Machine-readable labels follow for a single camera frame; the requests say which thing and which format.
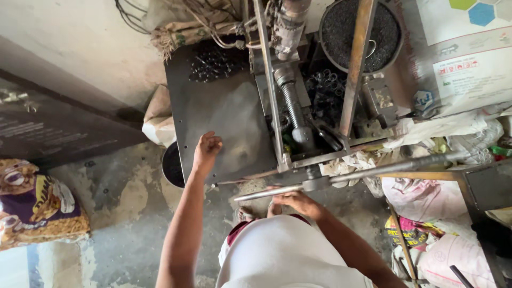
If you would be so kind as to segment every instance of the hand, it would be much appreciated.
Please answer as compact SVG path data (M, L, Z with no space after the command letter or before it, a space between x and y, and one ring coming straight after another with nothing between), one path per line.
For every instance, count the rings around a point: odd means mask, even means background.
M194 164L192 173L206 177L215 164L215 157L222 148L222 139L214 136L215 132L210 131L199 139L194 152Z
M279 186L269 186L268 189L279 188ZM318 221L324 214L325 208L318 202L309 198L301 191L292 191L278 196L274 196L272 201L275 204L288 205L299 213L308 216L313 221Z

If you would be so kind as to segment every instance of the warning symbols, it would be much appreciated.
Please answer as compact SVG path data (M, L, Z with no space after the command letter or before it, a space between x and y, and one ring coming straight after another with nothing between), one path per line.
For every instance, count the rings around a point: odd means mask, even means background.
M449 65L449 66L445 66L443 68L439 68L439 70L437 70L437 73L439 75L444 75L444 74L447 74L447 73L452 73L452 72L456 72L456 71L462 71L464 69L470 69L470 68L474 68L474 67L478 67L478 61L477 60L465 61L465 62L461 62L461 63Z

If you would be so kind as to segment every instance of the concrete floor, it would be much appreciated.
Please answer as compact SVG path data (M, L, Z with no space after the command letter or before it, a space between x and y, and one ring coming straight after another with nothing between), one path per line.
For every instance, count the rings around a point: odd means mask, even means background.
M90 168L84 166L90 161L87 160L52 169L49 173L67 184L87 211L91 238L0 253L0 262L8 256L12 258L13 253L20 253L22 260L26 255L27 261L20 264L17 273L28 279L20 278L13 287L154 287L163 238L182 192L162 175L163 152L163 148L147 142L92 158L95 165ZM296 183L305 178L305 173L290 172L243 184L205 187L197 287L215 286L220 246L236 224L233 212L238 204L234 197L263 189L267 184ZM362 182L350 188L331 187L310 196L390 261L391 246L382 233L389 217L383 199L374 198ZM269 201L258 199L247 204L263 215Z

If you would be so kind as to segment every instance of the forearm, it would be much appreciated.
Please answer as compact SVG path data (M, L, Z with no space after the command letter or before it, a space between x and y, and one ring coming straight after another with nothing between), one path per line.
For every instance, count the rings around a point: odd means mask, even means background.
M205 176L197 172L188 178L164 239L159 276L193 276L203 231L204 180Z
M319 218L315 219L316 224L348 267L359 270L379 288L405 287L366 241L325 208L321 210Z

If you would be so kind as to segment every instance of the bare foot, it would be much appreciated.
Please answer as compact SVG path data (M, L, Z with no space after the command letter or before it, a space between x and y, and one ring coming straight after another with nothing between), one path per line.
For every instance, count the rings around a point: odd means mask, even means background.
M238 222L253 221L254 215L249 207L238 208Z
M281 205L271 203L268 207L267 218L274 217L275 215L281 215L283 213L283 209Z

